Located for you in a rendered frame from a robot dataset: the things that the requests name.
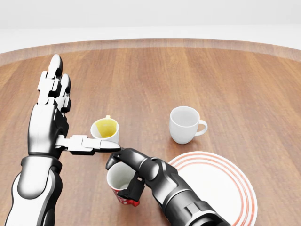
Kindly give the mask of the red mug with white inside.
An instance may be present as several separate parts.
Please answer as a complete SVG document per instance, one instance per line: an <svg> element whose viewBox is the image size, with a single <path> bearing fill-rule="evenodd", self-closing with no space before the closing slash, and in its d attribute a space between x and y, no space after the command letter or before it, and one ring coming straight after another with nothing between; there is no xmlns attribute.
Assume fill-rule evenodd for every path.
<svg viewBox="0 0 301 226"><path fill-rule="evenodd" d="M118 162L108 170L106 180L120 203L137 207L140 204L139 201L118 196L119 191L128 187L131 179L134 177L134 174L135 171L131 167L122 162Z"/></svg>

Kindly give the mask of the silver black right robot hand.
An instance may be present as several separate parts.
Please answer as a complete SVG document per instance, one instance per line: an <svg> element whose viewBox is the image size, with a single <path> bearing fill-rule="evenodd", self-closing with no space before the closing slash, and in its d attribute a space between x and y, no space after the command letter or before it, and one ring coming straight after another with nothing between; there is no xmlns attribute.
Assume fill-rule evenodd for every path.
<svg viewBox="0 0 301 226"><path fill-rule="evenodd" d="M106 169L109 170L118 162L131 167L138 173L138 176L144 179L145 184L152 190L156 201L163 205L167 196L177 188L177 183L173 179L177 175L177 170L165 161L158 158L151 158L133 148L123 148L114 152L106 163Z"/></svg>

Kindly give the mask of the white mug with yellow inside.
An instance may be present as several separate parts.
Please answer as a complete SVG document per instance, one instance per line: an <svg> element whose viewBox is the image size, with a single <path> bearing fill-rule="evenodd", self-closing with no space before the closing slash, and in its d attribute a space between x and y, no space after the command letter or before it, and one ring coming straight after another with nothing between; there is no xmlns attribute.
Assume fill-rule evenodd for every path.
<svg viewBox="0 0 301 226"><path fill-rule="evenodd" d="M95 121L90 128L90 133L96 139L119 142L119 124L110 115Z"/></svg>

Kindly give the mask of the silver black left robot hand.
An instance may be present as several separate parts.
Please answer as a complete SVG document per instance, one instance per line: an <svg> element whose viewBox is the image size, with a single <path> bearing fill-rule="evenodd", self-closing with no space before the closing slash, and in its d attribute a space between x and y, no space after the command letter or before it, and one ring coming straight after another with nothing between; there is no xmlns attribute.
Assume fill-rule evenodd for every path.
<svg viewBox="0 0 301 226"><path fill-rule="evenodd" d="M86 135L67 137L69 124L66 114L71 108L71 80L63 73L63 61L54 54L48 70L39 80L39 97L34 105L28 127L28 153L59 158L62 151L73 155L94 155L121 150L119 144L88 138Z"/></svg>

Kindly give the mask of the white plate with red rings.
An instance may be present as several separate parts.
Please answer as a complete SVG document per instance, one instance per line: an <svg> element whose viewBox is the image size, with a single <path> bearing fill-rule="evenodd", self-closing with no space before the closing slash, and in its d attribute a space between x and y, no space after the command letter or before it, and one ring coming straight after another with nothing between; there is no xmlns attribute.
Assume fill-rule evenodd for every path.
<svg viewBox="0 0 301 226"><path fill-rule="evenodd" d="M258 213L249 179L230 160L209 152L194 151L174 157L170 165L232 226L254 226Z"/></svg>

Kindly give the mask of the plain white mug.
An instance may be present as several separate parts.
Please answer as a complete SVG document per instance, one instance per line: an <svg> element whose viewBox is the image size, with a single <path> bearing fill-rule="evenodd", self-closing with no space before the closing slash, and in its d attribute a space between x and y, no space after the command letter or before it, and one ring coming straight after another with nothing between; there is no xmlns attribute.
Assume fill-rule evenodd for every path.
<svg viewBox="0 0 301 226"><path fill-rule="evenodd" d="M178 144L189 143L194 137L205 134L207 129L207 123L200 119L199 113L192 107L179 106L170 113L170 135Z"/></svg>

